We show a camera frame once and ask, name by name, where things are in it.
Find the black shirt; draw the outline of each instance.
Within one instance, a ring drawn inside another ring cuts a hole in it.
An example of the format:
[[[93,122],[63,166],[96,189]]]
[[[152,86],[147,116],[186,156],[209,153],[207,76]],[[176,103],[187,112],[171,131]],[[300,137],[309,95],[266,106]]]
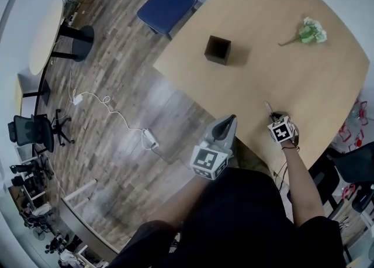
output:
[[[174,236],[165,222],[143,224],[110,267],[345,267],[338,223],[315,217],[296,228],[273,180],[257,171],[226,168],[169,253]]]

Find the fiducial marker cube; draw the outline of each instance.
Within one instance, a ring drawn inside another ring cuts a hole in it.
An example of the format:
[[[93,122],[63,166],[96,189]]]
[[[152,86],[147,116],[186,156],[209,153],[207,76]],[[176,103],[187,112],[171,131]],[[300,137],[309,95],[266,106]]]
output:
[[[280,120],[273,122],[271,125],[268,125],[271,136],[275,142],[286,141],[293,136],[294,127],[288,116],[281,118]]]
[[[190,166],[196,175],[215,180],[226,168],[228,158],[227,153],[195,145]]]

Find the black sleeve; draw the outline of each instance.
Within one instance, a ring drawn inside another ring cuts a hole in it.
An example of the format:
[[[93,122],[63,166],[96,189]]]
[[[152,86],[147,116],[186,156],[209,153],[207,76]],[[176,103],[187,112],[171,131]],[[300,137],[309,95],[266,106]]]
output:
[[[147,222],[139,227],[108,268],[148,268],[168,254],[174,237],[175,229],[166,222]]]
[[[345,267],[339,223],[314,217],[296,231],[296,256],[299,267]]]

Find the flower stem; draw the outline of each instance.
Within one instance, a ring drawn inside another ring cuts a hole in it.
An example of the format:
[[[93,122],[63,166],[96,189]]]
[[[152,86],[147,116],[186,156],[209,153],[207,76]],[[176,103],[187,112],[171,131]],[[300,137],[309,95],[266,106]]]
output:
[[[296,37],[296,38],[294,38],[294,39],[291,39],[291,40],[289,40],[289,41],[287,41],[287,42],[284,42],[284,43],[278,43],[278,45],[279,45],[279,46],[286,46],[286,45],[288,45],[288,44],[291,44],[291,43],[296,42],[296,41],[299,41],[299,40],[300,40],[300,36],[298,36],[298,37]]]

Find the small black box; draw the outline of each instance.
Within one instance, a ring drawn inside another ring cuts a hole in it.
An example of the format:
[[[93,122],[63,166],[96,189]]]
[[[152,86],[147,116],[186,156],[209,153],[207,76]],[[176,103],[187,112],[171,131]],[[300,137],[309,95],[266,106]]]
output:
[[[226,65],[230,49],[231,41],[216,36],[210,36],[204,55],[209,61]]]

